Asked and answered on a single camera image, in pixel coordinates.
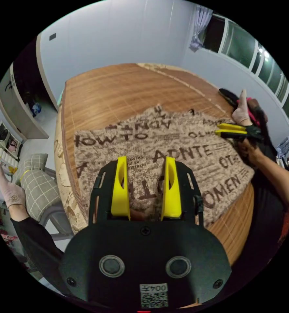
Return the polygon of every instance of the window frame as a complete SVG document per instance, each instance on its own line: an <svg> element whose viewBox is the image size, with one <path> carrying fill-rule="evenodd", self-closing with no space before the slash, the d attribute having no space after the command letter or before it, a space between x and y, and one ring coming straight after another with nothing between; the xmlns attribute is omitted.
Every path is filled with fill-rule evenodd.
<svg viewBox="0 0 289 313"><path fill-rule="evenodd" d="M223 49L223 46L224 46L224 44L225 44L226 37L227 37L227 33L228 33L229 22L234 23L234 24L236 24L236 25L238 25L238 26L239 26L239 24L236 23L236 22L234 22L233 20L231 20L231 19L229 19L229 18L227 18L227 17L225 17L225 16L223 16L223 15L217 14L217 13L213 13L213 16L218 17L218 18L220 18L220 19L224 19L224 20L225 20L225 24L224 24L224 32L223 32L222 40L221 40L221 42L220 42L219 50L218 50L217 53L216 53L216 52L212 52L212 53L218 54L220 57L223 56L223 57L225 57L225 58L228 58L228 60L230 60L232 63L237 64L237 66L238 66L239 68L241 68L242 70L246 71L249 75L252 75L252 76L259 82L259 84L262 83L264 86L266 86L266 87L269 89L269 91L270 91L272 94L274 94L274 96L276 97L276 99L277 99L278 102L280 103L282 112L283 112L283 114L286 116L287 120L289 121L289 116L287 116L286 113L283 111L283 106L284 106L285 101L287 100L288 95L289 95L289 82L288 82L287 90L286 90L286 92L285 92L285 95L284 95L282 101L280 101L280 100L278 99L278 94L279 94L279 91L280 91L280 89L281 89L281 87L282 87L282 84L283 84L284 78L285 78L285 75L284 75L284 73L283 73L282 70L281 70L281 77L280 77L280 81L279 81L279 84L278 84L278 87L277 87L276 92L274 93L274 92L268 87L268 83L270 82L271 77L272 77L273 72L274 72L274 66L275 66L275 62L276 62L276 61L275 61L275 60L273 61L272 67L271 67L271 71L270 71L270 74L269 74L269 77L268 77L268 80L267 80L267 83L265 83L265 82L262 81L262 80L259 78L259 76L258 76L258 75L260 74L261 69L262 69L262 66L263 66L263 64L264 64L264 62L265 62L265 55L264 55L264 54L262 54L262 56L261 56L261 60L260 60L260 62L259 62L259 65L258 65L258 68L257 68L256 72L255 72L255 73L252 72L252 68L253 68L253 66L254 66L254 63L255 63L255 61L256 61L257 54L258 54L258 44L259 44L258 40L255 39L254 52L253 52L253 56L252 56L252 59L251 59L250 66L249 66L248 68L247 68L246 66L244 66L243 64L241 64L240 62L238 62L237 60L234 60L233 58L231 58L231 57L228 56L227 54L222 53L222 49ZM231 42L232 42L232 39L230 40L230 43L229 43L229 46L228 46L228 49L227 49L227 50L229 50L230 45L231 45Z"/></svg>

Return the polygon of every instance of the cabinet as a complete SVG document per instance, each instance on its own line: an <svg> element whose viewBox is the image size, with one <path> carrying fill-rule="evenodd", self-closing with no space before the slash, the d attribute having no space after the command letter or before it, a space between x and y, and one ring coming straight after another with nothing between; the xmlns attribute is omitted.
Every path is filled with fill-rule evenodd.
<svg viewBox="0 0 289 313"><path fill-rule="evenodd" d="M24 139L47 139L48 134L32 116L16 87L13 63L0 82L0 109L9 124Z"/></svg>
<svg viewBox="0 0 289 313"><path fill-rule="evenodd" d="M0 148L5 150L15 160L18 160L21 146L22 143L0 122Z"/></svg>

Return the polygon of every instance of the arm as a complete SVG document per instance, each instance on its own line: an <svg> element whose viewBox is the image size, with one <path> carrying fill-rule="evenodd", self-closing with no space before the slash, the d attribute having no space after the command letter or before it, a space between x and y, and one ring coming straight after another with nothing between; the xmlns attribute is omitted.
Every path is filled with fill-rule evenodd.
<svg viewBox="0 0 289 313"><path fill-rule="evenodd" d="M241 154L248 156L265 177L273 184L281 199L289 206L289 171L265 156L258 147L254 147L247 139L239 144Z"/></svg>

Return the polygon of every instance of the screw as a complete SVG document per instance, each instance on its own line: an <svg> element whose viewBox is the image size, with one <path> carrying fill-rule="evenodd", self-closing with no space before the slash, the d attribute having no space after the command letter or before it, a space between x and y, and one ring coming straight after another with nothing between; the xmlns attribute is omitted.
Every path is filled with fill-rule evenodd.
<svg viewBox="0 0 289 313"><path fill-rule="evenodd" d="M76 281L74 278L69 277L66 281L70 286L76 287Z"/></svg>
<svg viewBox="0 0 289 313"><path fill-rule="evenodd" d="M218 279L217 281L214 282L213 288L214 289L218 289L218 288L220 288L222 286L222 284L223 284L223 280L222 279Z"/></svg>
<svg viewBox="0 0 289 313"><path fill-rule="evenodd" d="M140 232L141 232L142 235L147 236L147 235L150 235L151 229L148 228L147 226L143 226L143 227L140 229Z"/></svg>

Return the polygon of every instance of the checkered cushion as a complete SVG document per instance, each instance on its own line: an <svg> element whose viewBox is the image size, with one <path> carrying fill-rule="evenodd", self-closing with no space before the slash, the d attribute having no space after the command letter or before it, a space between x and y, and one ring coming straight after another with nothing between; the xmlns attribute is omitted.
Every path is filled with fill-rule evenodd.
<svg viewBox="0 0 289 313"><path fill-rule="evenodd" d="M47 153L36 153L28 156L24 161L18 163L18 169L13 175L12 182L21 185L20 179L27 170L43 170L46 167L48 155Z"/></svg>
<svg viewBox="0 0 289 313"><path fill-rule="evenodd" d="M22 178L29 215L40 221L47 208L61 201L55 180L42 170L30 170Z"/></svg>

